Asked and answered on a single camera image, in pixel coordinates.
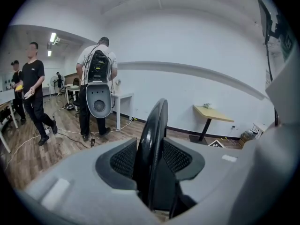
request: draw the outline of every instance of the fluorescent light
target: fluorescent light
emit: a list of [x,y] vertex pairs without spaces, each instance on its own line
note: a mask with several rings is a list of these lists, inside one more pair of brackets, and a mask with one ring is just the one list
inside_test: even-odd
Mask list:
[[51,34],[50,42],[53,43],[54,40],[55,40],[55,37],[56,37],[56,33],[53,32],[53,33]]

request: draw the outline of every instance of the short hair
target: short hair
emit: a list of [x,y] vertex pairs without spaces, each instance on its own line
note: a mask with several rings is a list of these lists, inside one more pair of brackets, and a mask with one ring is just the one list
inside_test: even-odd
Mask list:
[[38,44],[36,42],[31,42],[30,44],[34,44],[36,46],[36,49],[38,49]]
[[109,39],[107,37],[102,37],[100,40],[99,40],[99,44],[104,44],[106,46],[109,46]]

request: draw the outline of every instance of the black shoe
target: black shoe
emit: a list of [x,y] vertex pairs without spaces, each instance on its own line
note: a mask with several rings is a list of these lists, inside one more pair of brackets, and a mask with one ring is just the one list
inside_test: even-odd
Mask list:
[[103,133],[103,134],[99,134],[99,137],[105,137],[107,134],[110,133],[110,131],[111,131],[111,128],[110,128],[110,127],[107,127],[107,128],[106,128],[106,132]]
[[41,140],[39,140],[38,145],[43,146],[48,139],[49,137],[47,135],[46,137],[41,137]]
[[89,140],[89,135],[82,135],[82,139],[86,142]]
[[51,127],[52,128],[52,132],[53,132],[53,134],[57,134],[56,121],[55,120],[52,120],[52,121],[53,121],[53,126]]

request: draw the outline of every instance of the person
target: person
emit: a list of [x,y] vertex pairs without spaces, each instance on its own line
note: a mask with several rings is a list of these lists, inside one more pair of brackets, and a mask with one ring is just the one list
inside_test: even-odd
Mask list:
[[[79,103],[80,103],[80,113],[79,113],[79,123],[80,123],[80,133],[84,141],[88,140],[90,133],[90,111],[87,106],[86,101],[86,87],[88,85],[87,75],[84,71],[88,71],[88,63],[86,60],[90,54],[93,55],[93,52],[96,50],[101,50],[110,60],[112,66],[112,74],[109,74],[109,80],[112,81],[113,78],[117,76],[118,73],[118,63],[116,55],[110,51],[109,39],[107,37],[102,37],[97,45],[89,46],[81,53],[77,61],[76,70],[78,76],[81,78],[81,87],[79,94]],[[100,137],[107,135],[111,129],[110,127],[105,127],[105,118],[97,118],[97,125],[99,130]]]
[[57,94],[57,96],[58,96],[58,95],[61,94],[61,84],[62,84],[62,79],[61,79],[61,75],[60,75],[59,72],[57,72],[56,75],[57,75],[57,78],[58,78],[58,79],[57,79],[57,87],[58,87],[58,94]]
[[29,61],[23,66],[23,92],[24,95],[30,91],[32,95],[24,100],[25,110],[38,129],[41,139],[38,142],[39,146],[49,139],[46,134],[43,123],[52,128],[53,134],[57,133],[56,121],[51,120],[49,116],[44,113],[43,108],[43,92],[42,82],[45,79],[44,65],[42,61],[36,58],[38,54],[38,44],[32,42],[29,44],[27,50],[27,57]]
[[[15,60],[14,62],[11,63],[13,66],[14,75],[13,78],[11,79],[14,84],[12,85],[13,89],[16,89],[17,86],[20,85],[20,81],[23,80],[23,74],[22,71],[19,70],[19,61]],[[25,112],[23,109],[23,101],[22,101],[22,91],[15,91],[15,99],[13,100],[14,108],[16,112],[20,115],[21,117],[21,124],[23,125],[26,122],[25,118]]]

